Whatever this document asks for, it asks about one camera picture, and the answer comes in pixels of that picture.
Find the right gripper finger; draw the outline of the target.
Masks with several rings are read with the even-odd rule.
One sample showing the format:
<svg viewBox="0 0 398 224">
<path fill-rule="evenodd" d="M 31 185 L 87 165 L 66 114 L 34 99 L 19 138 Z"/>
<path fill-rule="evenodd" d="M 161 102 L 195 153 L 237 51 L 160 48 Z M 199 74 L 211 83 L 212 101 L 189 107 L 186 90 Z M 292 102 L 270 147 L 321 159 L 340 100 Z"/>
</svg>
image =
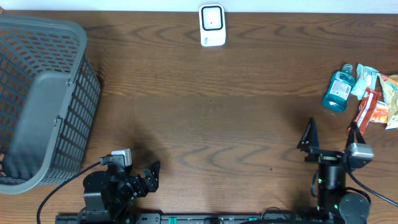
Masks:
<svg viewBox="0 0 398 224">
<path fill-rule="evenodd" d="M 353 121 L 348 129 L 348 138 L 346 141 L 346 148 L 354 145 L 366 144 L 366 141 L 361 134 L 357 122 Z"/>
<path fill-rule="evenodd" d="M 306 153 L 316 153 L 320 149 L 315 118 L 310 118 L 306 130 L 297 144 L 297 149 Z"/>
</svg>

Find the small orange tissue pack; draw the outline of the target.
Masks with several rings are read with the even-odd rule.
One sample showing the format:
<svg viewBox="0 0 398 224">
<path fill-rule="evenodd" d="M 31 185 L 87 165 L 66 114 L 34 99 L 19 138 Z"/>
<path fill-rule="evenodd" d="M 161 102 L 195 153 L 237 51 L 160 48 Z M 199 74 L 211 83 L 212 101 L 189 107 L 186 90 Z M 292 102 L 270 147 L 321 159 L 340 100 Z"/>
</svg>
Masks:
<svg viewBox="0 0 398 224">
<path fill-rule="evenodd" d="M 386 124 L 389 115 L 389 105 L 385 102 L 378 101 L 371 115 L 370 122 Z"/>
</svg>

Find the orange snack bar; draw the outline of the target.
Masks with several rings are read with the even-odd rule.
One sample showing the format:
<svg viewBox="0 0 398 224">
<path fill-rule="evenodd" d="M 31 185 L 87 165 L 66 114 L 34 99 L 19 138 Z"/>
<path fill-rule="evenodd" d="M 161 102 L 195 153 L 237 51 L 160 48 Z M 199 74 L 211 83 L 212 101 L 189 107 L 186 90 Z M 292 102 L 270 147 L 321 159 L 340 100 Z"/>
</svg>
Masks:
<svg viewBox="0 0 398 224">
<path fill-rule="evenodd" d="M 364 135 L 367 125 L 370 122 L 371 116 L 376 109 L 377 103 L 381 97 L 381 92 L 366 88 L 362 100 L 359 104 L 359 112 L 354 118 L 359 132 Z"/>
</svg>

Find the teal mouthwash bottle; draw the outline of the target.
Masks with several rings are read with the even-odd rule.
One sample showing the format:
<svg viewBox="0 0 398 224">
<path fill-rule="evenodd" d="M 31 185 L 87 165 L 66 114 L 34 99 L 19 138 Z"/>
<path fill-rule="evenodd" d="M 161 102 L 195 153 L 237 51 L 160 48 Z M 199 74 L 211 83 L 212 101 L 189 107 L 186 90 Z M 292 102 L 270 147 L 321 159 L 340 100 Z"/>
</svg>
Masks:
<svg viewBox="0 0 398 224">
<path fill-rule="evenodd" d="M 346 63 L 340 71 L 332 75 L 329 89 L 322 99 L 324 107 L 339 113 L 346 110 L 348 97 L 355 83 L 352 70 L 353 66 Z"/>
</svg>

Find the pale wet wipes pack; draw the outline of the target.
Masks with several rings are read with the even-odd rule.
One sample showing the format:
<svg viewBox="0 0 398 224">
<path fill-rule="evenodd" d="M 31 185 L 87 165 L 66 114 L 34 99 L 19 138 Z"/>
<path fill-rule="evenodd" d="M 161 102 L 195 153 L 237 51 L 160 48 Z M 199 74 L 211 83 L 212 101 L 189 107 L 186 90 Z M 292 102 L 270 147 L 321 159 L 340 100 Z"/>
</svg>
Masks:
<svg viewBox="0 0 398 224">
<path fill-rule="evenodd" d="M 356 96 L 358 100 L 362 100 L 367 88 L 375 89 L 378 73 L 378 70 L 359 63 L 356 69 L 356 83 L 351 90 L 351 94 Z"/>
</svg>

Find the yellow snack bag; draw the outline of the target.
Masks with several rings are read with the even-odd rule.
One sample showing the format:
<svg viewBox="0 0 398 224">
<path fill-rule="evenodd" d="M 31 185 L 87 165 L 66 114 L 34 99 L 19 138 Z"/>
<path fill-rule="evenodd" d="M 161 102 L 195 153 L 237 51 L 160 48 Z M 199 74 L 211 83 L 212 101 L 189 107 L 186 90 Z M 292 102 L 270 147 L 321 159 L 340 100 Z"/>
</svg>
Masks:
<svg viewBox="0 0 398 224">
<path fill-rule="evenodd" d="M 389 105 L 386 130 L 397 129 L 397 75 L 378 73 L 384 102 Z"/>
</svg>

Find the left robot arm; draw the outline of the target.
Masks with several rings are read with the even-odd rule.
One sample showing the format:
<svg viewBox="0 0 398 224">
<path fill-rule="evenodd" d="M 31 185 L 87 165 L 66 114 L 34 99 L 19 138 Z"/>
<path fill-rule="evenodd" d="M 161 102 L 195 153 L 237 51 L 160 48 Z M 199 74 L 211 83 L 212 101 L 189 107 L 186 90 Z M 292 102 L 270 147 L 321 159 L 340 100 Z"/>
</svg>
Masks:
<svg viewBox="0 0 398 224">
<path fill-rule="evenodd" d="M 135 223 L 136 216 L 129 211 L 129 203 L 138 197 L 145 197 L 159 188 L 160 161 L 143 169 L 144 177 L 131 175 L 123 155 L 102 157 L 101 166 L 106 171 L 96 171 L 83 180 L 85 208 L 77 223 Z"/>
</svg>

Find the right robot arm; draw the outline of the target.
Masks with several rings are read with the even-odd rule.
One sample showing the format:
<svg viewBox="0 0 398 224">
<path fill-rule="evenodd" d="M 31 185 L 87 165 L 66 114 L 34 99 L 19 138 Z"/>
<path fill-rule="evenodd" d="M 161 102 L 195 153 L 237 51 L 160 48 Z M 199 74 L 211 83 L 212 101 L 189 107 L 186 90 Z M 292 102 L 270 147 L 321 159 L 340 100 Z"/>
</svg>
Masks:
<svg viewBox="0 0 398 224">
<path fill-rule="evenodd" d="M 329 223 L 366 224 L 371 208 L 369 194 L 346 185 L 346 176 L 374 157 L 358 125 L 351 124 L 344 151 L 330 151 L 320 147 L 316 121 L 310 118 L 297 149 L 307 154 L 305 162 L 318 164 L 313 177 L 318 186 L 312 187 L 311 194 L 317 198 L 319 217 Z"/>
</svg>

